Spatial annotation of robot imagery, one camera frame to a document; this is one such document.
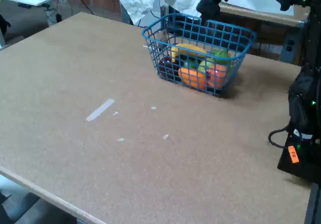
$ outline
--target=white scrap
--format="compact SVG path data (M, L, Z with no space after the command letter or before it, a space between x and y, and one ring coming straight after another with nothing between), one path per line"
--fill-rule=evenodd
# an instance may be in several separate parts
M100 116L106 109L108 109L114 102L115 102L115 100L113 100L112 98L108 99L98 109L96 109L91 115L89 115L86 118L86 120L88 122L93 121L95 118Z

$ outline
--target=wire basket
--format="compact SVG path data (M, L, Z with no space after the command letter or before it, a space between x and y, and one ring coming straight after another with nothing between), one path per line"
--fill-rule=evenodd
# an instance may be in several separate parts
M256 40L250 29L169 14L142 35L160 78L219 96Z

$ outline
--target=banana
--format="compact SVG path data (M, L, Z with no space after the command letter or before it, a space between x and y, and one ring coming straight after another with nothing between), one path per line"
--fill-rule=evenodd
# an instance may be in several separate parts
M178 47L184 47L184 48L188 48L190 50L193 50L193 51L197 51L198 53L195 53L195 52L191 52L191 51L187 51L185 49L180 49ZM187 53L189 53L190 56L198 56L200 58L205 58L206 56L203 55L202 53L204 54L208 54L207 51L205 51L203 48L200 48L200 47L197 47L197 46L194 46L194 45L191 45L191 44L188 44L188 43L179 43L175 46L173 46L171 48L171 56L172 56L172 61L173 63L176 61L176 58L182 54L182 55L187 55Z

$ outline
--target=orange label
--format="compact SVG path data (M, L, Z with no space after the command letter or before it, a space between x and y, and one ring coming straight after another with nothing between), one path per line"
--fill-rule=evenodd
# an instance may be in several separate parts
M288 149L289 149L289 154L290 154L292 163L298 163L299 162L299 158L298 158L298 156L296 154L295 148L293 146L289 146Z

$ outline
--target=wooden board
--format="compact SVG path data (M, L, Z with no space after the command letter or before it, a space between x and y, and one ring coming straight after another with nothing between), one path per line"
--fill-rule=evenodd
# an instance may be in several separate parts
M294 6L294 16L281 15L281 14L271 14L265 12L253 11L250 9L237 7L234 5L221 3L221 11L229 14L234 14L242 17L249 17L252 19L257 19L261 21L267 21L272 23L277 23L290 27L300 27L304 26L304 23L310 12L310 8Z
M159 79L143 45L78 14L1 51L0 172L88 223L303 223L310 186L267 141L299 68L247 55L216 98Z

